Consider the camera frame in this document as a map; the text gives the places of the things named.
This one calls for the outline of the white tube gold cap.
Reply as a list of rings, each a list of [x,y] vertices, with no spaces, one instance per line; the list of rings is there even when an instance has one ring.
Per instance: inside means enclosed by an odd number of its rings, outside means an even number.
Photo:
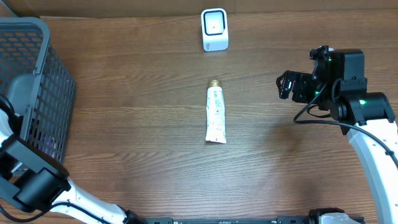
[[[219,80],[208,82],[206,95],[206,137],[209,142],[226,143],[226,116],[223,89]]]

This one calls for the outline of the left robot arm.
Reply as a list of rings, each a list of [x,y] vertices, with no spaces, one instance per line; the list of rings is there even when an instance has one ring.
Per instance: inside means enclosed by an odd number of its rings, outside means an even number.
[[[16,133],[19,121],[11,102],[1,97],[1,198],[27,213],[14,222],[32,222],[48,212],[62,213],[83,223],[144,223],[134,212],[104,202],[76,186],[69,172],[48,154],[32,147]]]

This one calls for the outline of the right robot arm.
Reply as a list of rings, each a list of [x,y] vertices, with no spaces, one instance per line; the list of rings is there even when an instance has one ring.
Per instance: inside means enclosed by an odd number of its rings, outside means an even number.
[[[379,223],[397,223],[397,123],[387,96],[368,92],[364,52],[327,45],[309,52],[312,73],[285,71],[280,98],[305,106],[296,124],[339,126],[363,167]]]

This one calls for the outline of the white barcode scanner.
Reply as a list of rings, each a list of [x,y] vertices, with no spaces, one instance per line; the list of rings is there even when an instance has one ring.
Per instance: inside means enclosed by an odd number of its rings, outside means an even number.
[[[229,47],[227,13],[222,8],[205,9],[201,13],[203,50],[215,52]]]

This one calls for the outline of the grey plastic mesh basket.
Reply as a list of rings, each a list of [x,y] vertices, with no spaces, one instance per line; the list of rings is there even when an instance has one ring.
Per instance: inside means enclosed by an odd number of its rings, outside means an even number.
[[[44,21],[1,18],[1,94],[22,120],[20,137],[63,162],[76,87]]]

